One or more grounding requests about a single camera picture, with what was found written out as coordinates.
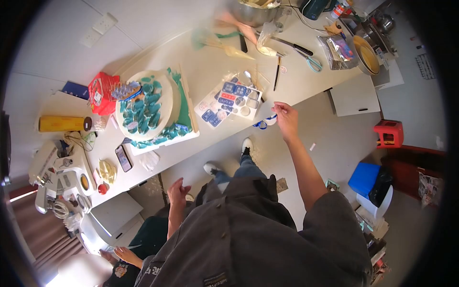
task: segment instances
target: smartphone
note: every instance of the smartphone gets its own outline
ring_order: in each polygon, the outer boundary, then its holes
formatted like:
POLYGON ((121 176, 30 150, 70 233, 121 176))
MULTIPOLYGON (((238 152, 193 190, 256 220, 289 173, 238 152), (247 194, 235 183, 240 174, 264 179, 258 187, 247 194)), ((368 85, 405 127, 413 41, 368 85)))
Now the smartphone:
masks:
POLYGON ((131 170, 132 165, 128 159, 128 156, 126 155, 126 151, 124 150, 123 145, 120 145, 119 147, 117 147, 115 150, 115 153, 116 153, 119 163, 121 164, 121 168, 123 169, 123 171, 127 172, 131 170))

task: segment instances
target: red stool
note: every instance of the red stool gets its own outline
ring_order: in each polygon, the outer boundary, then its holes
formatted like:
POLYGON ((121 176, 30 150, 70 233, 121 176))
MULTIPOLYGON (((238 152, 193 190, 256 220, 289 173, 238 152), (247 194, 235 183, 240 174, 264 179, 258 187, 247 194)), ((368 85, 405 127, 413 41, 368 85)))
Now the red stool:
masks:
POLYGON ((377 148, 396 148, 403 144, 403 126, 402 123, 381 120, 373 131, 379 134, 377 148))

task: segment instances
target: red box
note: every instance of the red box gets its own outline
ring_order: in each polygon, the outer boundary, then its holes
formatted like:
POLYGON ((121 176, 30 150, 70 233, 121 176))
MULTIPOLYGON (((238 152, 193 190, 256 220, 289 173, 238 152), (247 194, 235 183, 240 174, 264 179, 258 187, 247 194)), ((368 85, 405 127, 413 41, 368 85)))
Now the red box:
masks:
POLYGON ((88 85, 92 113, 107 116, 115 111, 116 100, 112 101, 112 91, 120 85, 119 76, 99 72, 88 85))

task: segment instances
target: white wall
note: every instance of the white wall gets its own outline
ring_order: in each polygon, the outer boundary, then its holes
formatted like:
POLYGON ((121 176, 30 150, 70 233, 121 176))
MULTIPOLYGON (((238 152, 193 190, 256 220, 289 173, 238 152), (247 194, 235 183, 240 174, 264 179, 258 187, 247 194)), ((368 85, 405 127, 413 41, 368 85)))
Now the white wall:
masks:
POLYGON ((407 146, 446 150, 445 111, 437 79, 424 80, 416 63, 416 56, 426 50, 416 49, 421 41, 403 12, 396 15, 396 7, 387 10, 396 21, 396 28, 390 34, 399 58, 397 65, 405 84, 377 90, 385 119, 401 121, 404 141, 407 146), (444 148, 437 145, 437 136, 444 148))
POLYGON ((211 16, 220 2, 49 1, 23 39, 7 83, 4 110, 10 115, 10 177, 27 177, 33 151, 42 145, 42 135, 34 131, 33 123, 45 97, 68 80, 87 85, 99 71, 115 73, 142 49, 211 16), (80 44, 79 40, 107 12, 118 20, 117 25, 93 47, 80 44))

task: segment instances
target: blue box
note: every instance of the blue box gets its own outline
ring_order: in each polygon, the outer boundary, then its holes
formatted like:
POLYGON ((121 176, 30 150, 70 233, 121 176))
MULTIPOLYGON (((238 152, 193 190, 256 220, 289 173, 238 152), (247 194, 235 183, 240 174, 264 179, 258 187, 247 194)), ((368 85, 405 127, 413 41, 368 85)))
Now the blue box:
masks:
POLYGON ((89 99, 88 87, 81 84, 67 82, 63 87, 62 92, 85 100, 89 99))
POLYGON ((368 199, 380 168, 381 166, 376 164, 359 163, 347 184, 353 191, 368 199))

